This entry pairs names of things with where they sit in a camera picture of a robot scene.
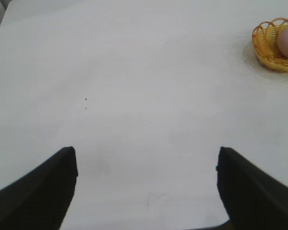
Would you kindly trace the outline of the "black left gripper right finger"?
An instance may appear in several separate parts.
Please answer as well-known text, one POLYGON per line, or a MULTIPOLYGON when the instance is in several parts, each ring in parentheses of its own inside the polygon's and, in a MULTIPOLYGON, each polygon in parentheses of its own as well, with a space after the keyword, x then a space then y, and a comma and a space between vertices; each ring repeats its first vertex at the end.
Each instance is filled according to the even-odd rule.
POLYGON ((236 230, 288 230, 288 187, 232 148, 221 147, 217 188, 236 230))

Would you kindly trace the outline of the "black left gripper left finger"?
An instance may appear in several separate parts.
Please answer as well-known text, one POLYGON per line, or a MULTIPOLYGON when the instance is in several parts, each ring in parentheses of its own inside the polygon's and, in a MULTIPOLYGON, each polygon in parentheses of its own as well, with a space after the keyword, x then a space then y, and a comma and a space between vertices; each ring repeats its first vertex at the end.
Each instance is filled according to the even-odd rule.
POLYGON ((0 190, 0 230, 60 229, 75 192, 75 149, 64 147, 0 190))

